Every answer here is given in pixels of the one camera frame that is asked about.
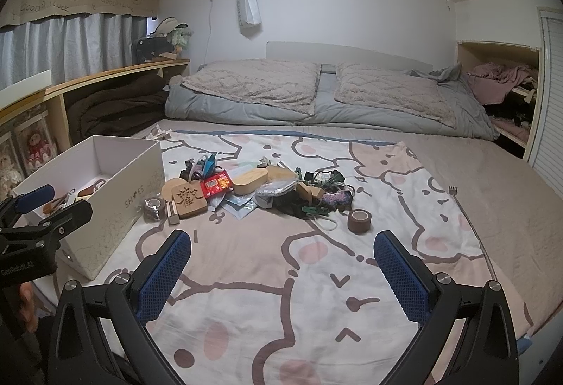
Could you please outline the person's left hand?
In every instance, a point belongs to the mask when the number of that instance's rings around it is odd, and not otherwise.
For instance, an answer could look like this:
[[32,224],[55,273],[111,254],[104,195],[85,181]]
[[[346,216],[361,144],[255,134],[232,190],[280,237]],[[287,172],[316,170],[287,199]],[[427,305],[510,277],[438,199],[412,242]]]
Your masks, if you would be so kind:
[[22,283],[19,287],[20,310],[19,318],[28,333],[35,333],[38,328],[38,318],[35,314],[34,291],[31,282]]

